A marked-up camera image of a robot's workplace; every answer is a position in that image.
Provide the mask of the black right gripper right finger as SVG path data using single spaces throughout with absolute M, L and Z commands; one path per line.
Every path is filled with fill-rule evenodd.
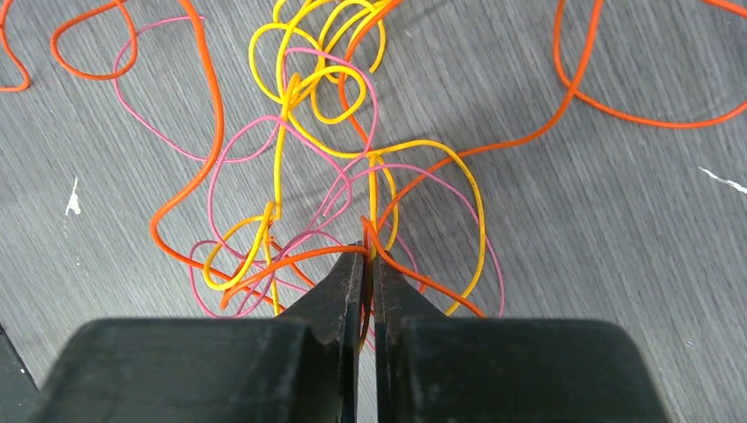
M 453 318 L 372 264 L 381 422 L 667 422 L 647 365 L 598 320 Z

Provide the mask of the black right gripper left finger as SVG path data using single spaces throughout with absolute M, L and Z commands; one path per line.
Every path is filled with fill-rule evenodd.
M 351 245 L 264 319 L 123 318 L 83 325 L 33 422 L 353 422 L 365 254 Z

